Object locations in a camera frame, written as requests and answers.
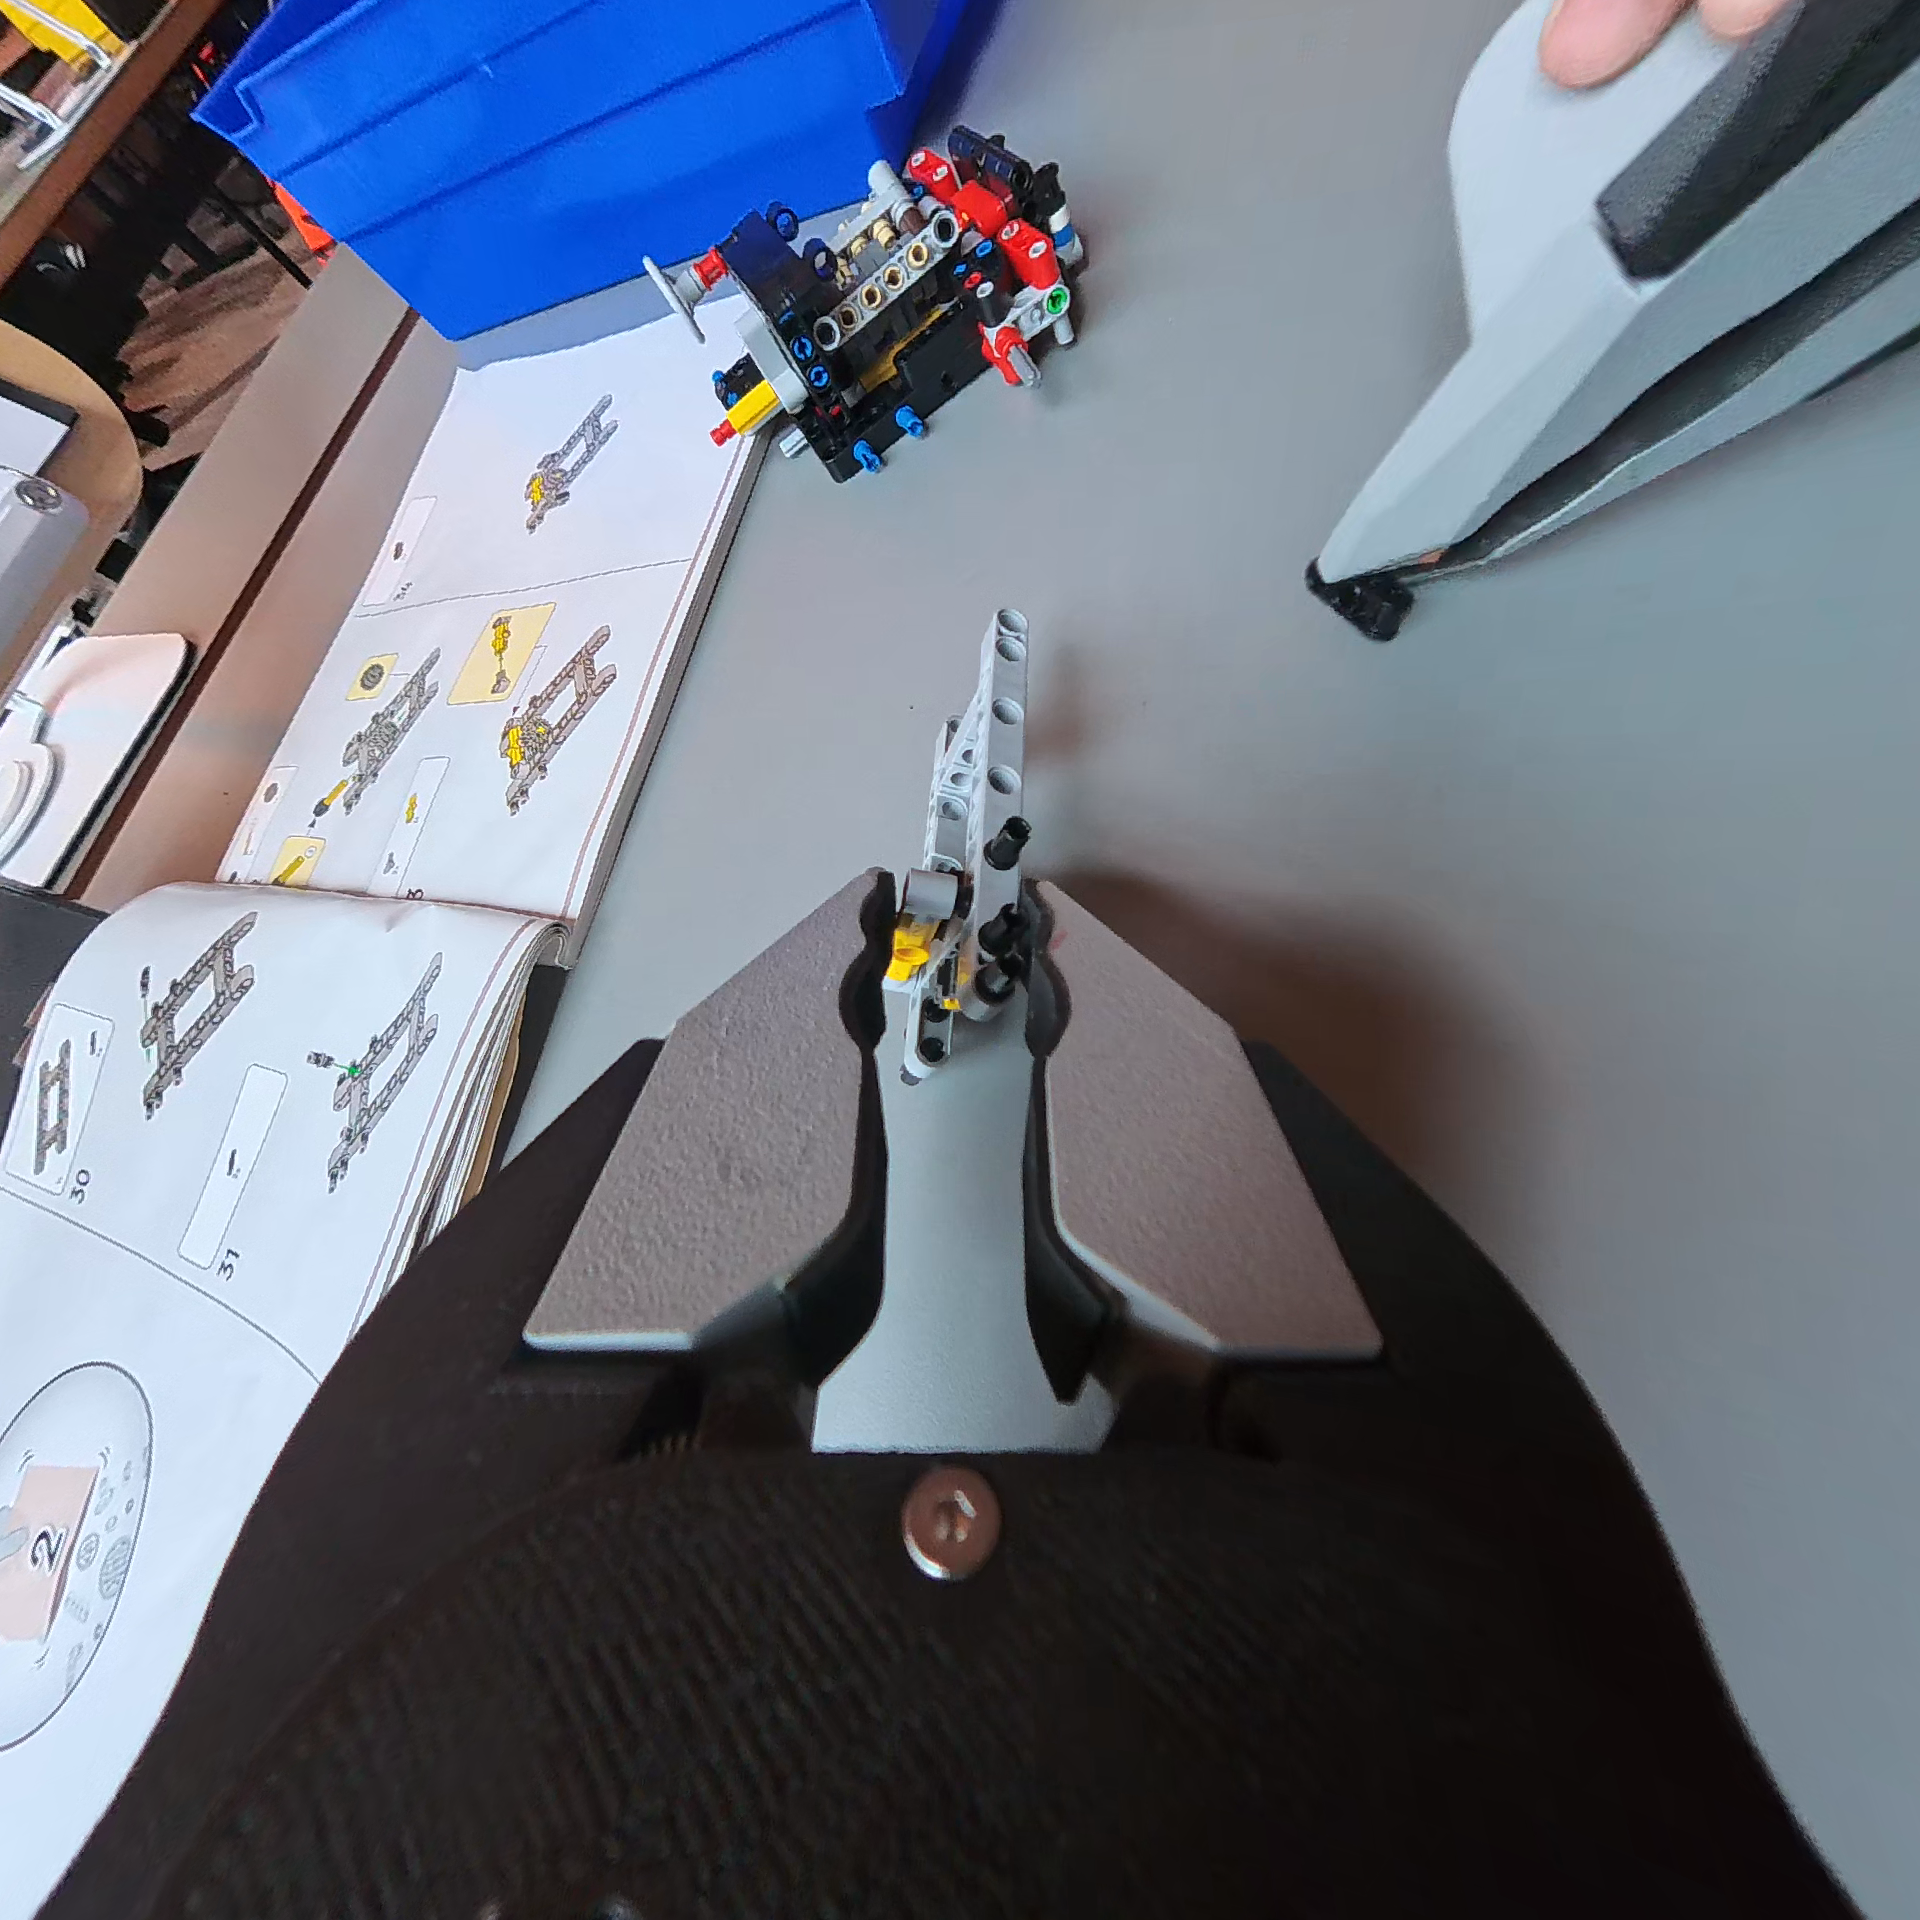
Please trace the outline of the lego instruction booklet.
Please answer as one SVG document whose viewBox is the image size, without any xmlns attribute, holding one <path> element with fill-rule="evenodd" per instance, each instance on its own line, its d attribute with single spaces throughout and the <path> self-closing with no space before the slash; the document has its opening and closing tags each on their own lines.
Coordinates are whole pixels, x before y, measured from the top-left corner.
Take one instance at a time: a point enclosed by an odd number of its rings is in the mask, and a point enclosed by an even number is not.
<svg viewBox="0 0 1920 1920">
<path fill-rule="evenodd" d="M 494 1156 L 755 478 L 666 327 L 457 376 L 217 861 L 105 918 L 4 1133 L 4 1841 L 52 1883 L 273 1457 Z"/>
</svg>

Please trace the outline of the white tray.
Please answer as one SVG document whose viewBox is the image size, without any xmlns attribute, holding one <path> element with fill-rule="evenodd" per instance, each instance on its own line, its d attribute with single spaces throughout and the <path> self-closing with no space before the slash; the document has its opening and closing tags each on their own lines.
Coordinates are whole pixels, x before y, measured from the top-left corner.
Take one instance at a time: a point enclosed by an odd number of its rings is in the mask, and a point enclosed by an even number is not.
<svg viewBox="0 0 1920 1920">
<path fill-rule="evenodd" d="M 4 701 L 4 877 L 56 888 L 193 667 L 178 634 L 74 638 Z"/>
</svg>

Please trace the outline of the person's right hand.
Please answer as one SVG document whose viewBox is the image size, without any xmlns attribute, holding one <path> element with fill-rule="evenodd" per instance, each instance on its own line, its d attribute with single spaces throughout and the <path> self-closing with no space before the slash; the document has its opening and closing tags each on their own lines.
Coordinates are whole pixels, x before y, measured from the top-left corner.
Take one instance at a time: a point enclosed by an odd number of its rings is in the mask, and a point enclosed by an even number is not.
<svg viewBox="0 0 1920 1920">
<path fill-rule="evenodd" d="M 1641 63 L 1683 14 L 1718 40 L 1746 40 L 1786 4 L 1551 4 L 1539 63 L 1551 86 L 1593 89 Z"/>
</svg>

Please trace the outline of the grey lego frame assembly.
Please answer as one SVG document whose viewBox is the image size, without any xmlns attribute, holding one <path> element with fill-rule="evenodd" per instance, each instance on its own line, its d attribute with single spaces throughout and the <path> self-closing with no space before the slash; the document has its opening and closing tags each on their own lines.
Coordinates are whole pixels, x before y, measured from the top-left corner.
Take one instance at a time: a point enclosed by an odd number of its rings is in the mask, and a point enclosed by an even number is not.
<svg viewBox="0 0 1920 1920">
<path fill-rule="evenodd" d="M 904 999 L 901 1076 L 925 1085 L 963 1022 L 989 1022 L 1027 973 L 1032 912 L 1023 867 L 978 861 L 997 825 L 1023 810 L 1027 620 L 997 609 L 978 643 L 968 705 L 934 746 L 919 865 L 899 888 L 885 990 Z"/>
</svg>

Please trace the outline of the short black lego beam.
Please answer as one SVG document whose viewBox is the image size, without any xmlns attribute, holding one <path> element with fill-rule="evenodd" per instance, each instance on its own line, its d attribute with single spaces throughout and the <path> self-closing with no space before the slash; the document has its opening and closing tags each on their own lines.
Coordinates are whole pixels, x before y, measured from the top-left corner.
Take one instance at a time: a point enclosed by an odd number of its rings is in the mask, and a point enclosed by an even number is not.
<svg viewBox="0 0 1920 1920">
<path fill-rule="evenodd" d="M 1344 580 L 1328 580 L 1318 561 L 1309 561 L 1306 589 L 1333 613 L 1353 623 L 1353 629 L 1375 643 L 1394 641 L 1404 627 L 1404 618 L 1414 609 L 1414 591 L 1394 570 L 1370 570 Z"/>
</svg>

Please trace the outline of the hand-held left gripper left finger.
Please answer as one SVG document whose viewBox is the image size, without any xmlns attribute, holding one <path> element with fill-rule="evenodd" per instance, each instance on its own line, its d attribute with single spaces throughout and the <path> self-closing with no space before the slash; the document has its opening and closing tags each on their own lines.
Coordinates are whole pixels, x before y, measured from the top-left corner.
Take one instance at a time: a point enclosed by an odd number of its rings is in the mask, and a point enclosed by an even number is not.
<svg viewBox="0 0 1920 1920">
<path fill-rule="evenodd" d="M 889 876 L 856 876 L 666 1034 L 530 1319 L 542 1350 L 823 1383 L 881 1303 Z"/>
</svg>

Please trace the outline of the partly built lego model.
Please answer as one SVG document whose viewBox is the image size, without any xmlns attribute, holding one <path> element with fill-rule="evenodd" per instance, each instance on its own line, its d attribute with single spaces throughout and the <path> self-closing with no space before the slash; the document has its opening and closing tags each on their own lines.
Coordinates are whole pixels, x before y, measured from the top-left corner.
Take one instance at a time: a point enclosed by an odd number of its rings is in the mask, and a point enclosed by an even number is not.
<svg viewBox="0 0 1920 1920">
<path fill-rule="evenodd" d="M 844 482 L 919 442 L 978 376 L 1036 387 L 1041 340 L 1075 344 L 1084 255 L 1057 164 L 957 124 L 904 167 L 876 161 L 831 239 L 801 240 L 801 220 L 769 202 L 686 269 L 643 257 L 643 272 L 690 328 L 721 279 L 745 300 L 745 351 L 712 380 L 725 412 L 712 443 L 777 424 L 783 456 L 808 451 Z"/>
</svg>

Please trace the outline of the blue plastic storage bin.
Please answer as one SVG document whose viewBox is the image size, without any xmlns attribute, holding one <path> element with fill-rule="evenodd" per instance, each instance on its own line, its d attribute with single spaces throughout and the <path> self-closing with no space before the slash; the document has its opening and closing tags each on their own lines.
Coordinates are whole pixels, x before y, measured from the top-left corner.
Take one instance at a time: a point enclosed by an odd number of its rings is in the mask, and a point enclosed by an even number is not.
<svg viewBox="0 0 1920 1920">
<path fill-rule="evenodd" d="M 901 161 L 989 4 L 280 4 L 194 121 L 443 340 L 818 215 Z"/>
</svg>

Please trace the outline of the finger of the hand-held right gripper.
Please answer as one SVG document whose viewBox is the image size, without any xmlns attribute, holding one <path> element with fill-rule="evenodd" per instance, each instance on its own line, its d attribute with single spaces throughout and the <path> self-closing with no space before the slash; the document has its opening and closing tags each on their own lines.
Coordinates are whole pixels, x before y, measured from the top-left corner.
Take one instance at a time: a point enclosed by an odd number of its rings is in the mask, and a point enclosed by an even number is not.
<svg viewBox="0 0 1920 1920">
<path fill-rule="evenodd" d="M 1663 376 L 1423 570 L 1493 565 L 1915 344 L 1915 251 L 1854 247 Z"/>
<path fill-rule="evenodd" d="M 1453 549 L 1563 459 L 1553 422 L 1639 303 L 1597 199 L 1730 50 L 1689 17 L 1615 81 L 1570 92 L 1540 72 L 1545 19 L 1520 4 L 1460 89 L 1446 167 L 1470 344 L 1324 538 L 1328 583 Z"/>
</svg>

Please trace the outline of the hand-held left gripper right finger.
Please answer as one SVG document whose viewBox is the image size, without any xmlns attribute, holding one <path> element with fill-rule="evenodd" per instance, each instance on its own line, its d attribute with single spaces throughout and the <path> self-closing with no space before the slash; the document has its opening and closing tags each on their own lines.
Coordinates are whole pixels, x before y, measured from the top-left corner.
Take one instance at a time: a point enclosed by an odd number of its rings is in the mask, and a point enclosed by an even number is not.
<svg viewBox="0 0 1920 1920">
<path fill-rule="evenodd" d="M 1052 881 L 1027 888 L 1027 1328 L 1054 1401 L 1380 1331 L 1233 1028 Z"/>
</svg>

